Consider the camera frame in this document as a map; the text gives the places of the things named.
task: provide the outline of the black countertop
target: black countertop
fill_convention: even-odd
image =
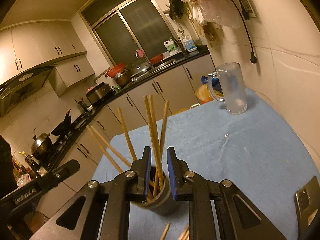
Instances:
[[[82,122],[81,126],[78,127],[72,135],[68,138],[68,141],[64,145],[64,147],[61,149],[58,156],[54,159],[53,163],[50,165],[50,168],[48,171],[51,171],[55,168],[57,168],[62,161],[62,159],[65,157],[67,152],[70,150],[71,146],[74,144],[74,142],[78,139],[80,134],[84,131],[84,129],[90,124],[90,122],[96,117],[96,115],[110,102],[117,99],[118,97],[124,95],[125,93],[129,92],[130,90],[138,87],[139,85],[151,80],[152,78],[155,78],[156,76],[159,76],[173,68],[176,68],[178,66],[183,65],[184,63],[190,62],[192,60],[195,60],[197,58],[203,57],[205,55],[209,54],[209,50],[207,46],[198,46],[198,50],[189,53],[188,55],[185,55],[183,58],[177,60],[175,64],[170,65],[169,67],[163,67],[160,69],[157,69],[153,71],[150,74],[144,75],[143,78],[137,80],[136,82],[129,83],[126,87],[118,91],[116,94],[113,94],[111,97],[106,99],[104,102],[102,102],[96,109],[89,114],[86,114],[86,121]]]

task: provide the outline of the mug handle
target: mug handle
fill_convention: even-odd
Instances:
[[[215,100],[217,100],[218,102],[225,102],[225,101],[224,101],[224,97],[219,98],[219,97],[215,94],[215,92],[214,92],[214,90],[213,90],[213,87],[212,87],[212,79],[213,79],[213,78],[217,78],[217,72],[216,72],[216,71],[208,74],[208,83],[207,83],[207,85],[208,85],[209,91],[210,91],[210,93],[211,93],[211,96],[212,96]]]

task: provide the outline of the red bowl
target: red bowl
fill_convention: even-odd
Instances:
[[[124,67],[125,67],[124,63],[120,63],[120,64],[114,66],[108,72],[106,72],[106,75],[108,75],[109,77],[113,78],[115,75],[117,75],[118,73],[123,71]]]
[[[153,58],[150,60],[150,62],[151,62],[152,65],[154,65],[154,64],[160,62],[161,60],[163,60],[163,55],[162,55],[162,54],[159,54],[159,55],[153,57]]]

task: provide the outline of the cabinet door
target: cabinet door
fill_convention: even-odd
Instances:
[[[30,24],[12,28],[12,41],[21,71],[25,71],[43,62],[39,49],[33,40]]]
[[[106,141],[110,142],[108,136],[106,136],[102,132],[95,121],[92,121],[89,124],[89,127],[92,126],[105,138]],[[90,159],[92,159],[96,164],[99,164],[100,159],[103,155],[103,151],[100,149],[99,145],[96,143],[95,139],[87,129],[85,129],[78,137],[78,139],[76,140],[76,144]],[[103,148],[107,148],[103,142],[101,142],[101,145],[103,146]]]
[[[85,56],[76,57],[73,62],[73,65],[75,65],[78,68],[79,74],[82,77],[82,79],[91,76],[95,73]]]
[[[73,54],[74,50],[65,35],[61,21],[46,22],[46,26],[55,47],[60,53],[59,56],[63,57],[65,55]]]
[[[210,55],[206,55],[185,63],[183,64],[183,67],[186,70],[187,76],[194,91],[196,91],[202,85],[202,76],[208,76],[209,73],[215,71],[215,67]]]
[[[72,53],[85,52],[86,50],[71,22],[60,21],[60,26],[68,40],[69,45],[71,46],[70,49],[72,50]]]
[[[146,107],[144,104],[144,96],[153,95],[153,105],[156,114],[156,119],[163,119],[165,101],[160,93],[160,90],[153,83],[153,80],[143,83],[142,85],[130,90],[128,95],[134,102],[137,109],[142,114],[145,120],[148,120]]]
[[[58,71],[61,79],[67,87],[82,79],[82,76],[74,63],[73,59],[67,59],[61,61],[56,68],[56,71]]]
[[[112,139],[113,136],[117,134],[123,133],[121,123],[119,122],[119,120],[116,118],[116,116],[113,114],[113,112],[110,110],[108,106],[105,106],[100,111],[100,113],[97,114],[97,116],[94,118],[94,121],[110,139]]]
[[[49,35],[45,23],[32,23],[31,25],[32,36],[37,44],[39,52],[43,61],[49,61],[60,57],[58,51],[55,49],[55,44]]]
[[[97,169],[96,163],[87,155],[84,156],[78,148],[78,145],[74,143],[59,165],[61,166],[72,159],[79,162],[80,170],[64,180],[64,183],[74,191],[79,191],[79,189],[90,181]]]
[[[137,129],[147,124],[128,94],[124,94],[113,100],[108,104],[108,106],[117,118],[119,118],[118,107],[121,107],[121,112],[128,131]]]
[[[19,73],[11,30],[5,30],[0,32],[0,85]]]
[[[63,183],[44,194],[36,210],[51,218],[76,192]]]
[[[176,67],[153,80],[164,99],[169,100],[169,107],[173,114],[198,103],[183,66]]]

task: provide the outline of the black cable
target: black cable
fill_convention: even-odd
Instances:
[[[236,5],[235,1],[234,0],[231,0],[233,5],[236,7],[236,9],[238,10],[239,14],[240,14],[240,17],[242,19],[242,22],[243,22],[243,25],[244,25],[244,28],[245,28],[245,32],[247,33],[247,36],[248,36],[248,39],[249,39],[249,42],[250,42],[250,46],[251,46],[251,57],[250,57],[250,61],[251,63],[257,63],[258,62],[258,59],[257,57],[255,57],[254,55],[254,51],[253,51],[253,45],[252,45],[252,42],[251,42],[251,39],[250,39],[250,35],[249,35],[249,32],[248,32],[248,29],[247,29],[247,25],[245,24],[245,21],[244,21],[244,18],[238,8],[238,6]]]
[[[241,0],[239,0],[240,6],[241,6],[241,10],[242,10],[242,14],[245,20],[250,20],[250,16],[247,12],[247,10],[244,8],[243,3]]]

